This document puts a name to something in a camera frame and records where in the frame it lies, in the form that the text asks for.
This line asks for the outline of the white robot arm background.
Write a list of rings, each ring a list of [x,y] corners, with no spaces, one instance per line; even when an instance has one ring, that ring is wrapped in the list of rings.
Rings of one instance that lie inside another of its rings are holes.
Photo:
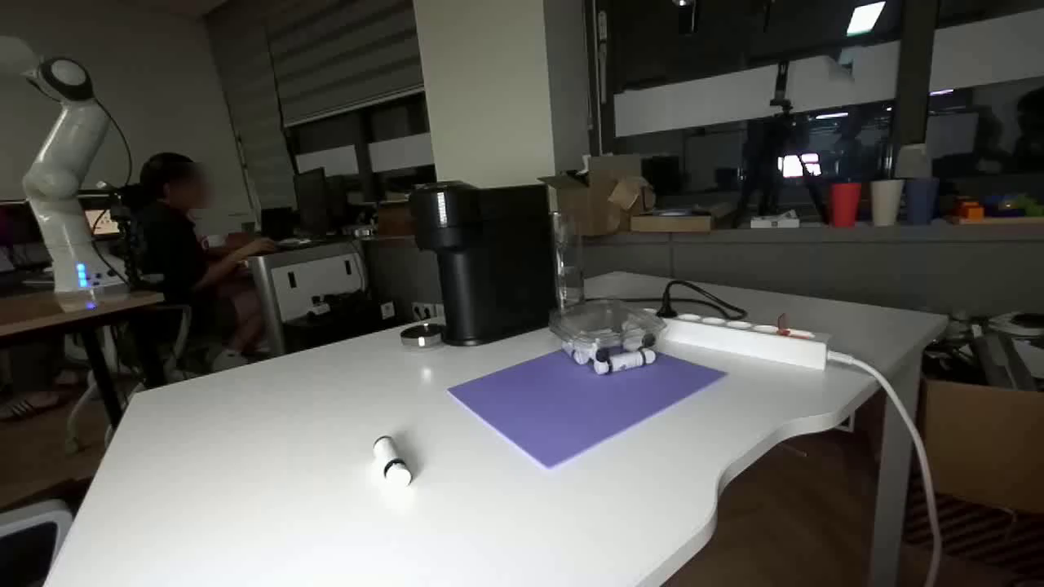
[[[23,196],[44,233],[60,296],[87,296],[104,284],[79,194],[107,133],[107,116],[94,100],[93,75],[69,56],[44,59],[28,43],[0,35],[0,73],[20,75],[60,100],[60,119],[37,160],[23,173]]]

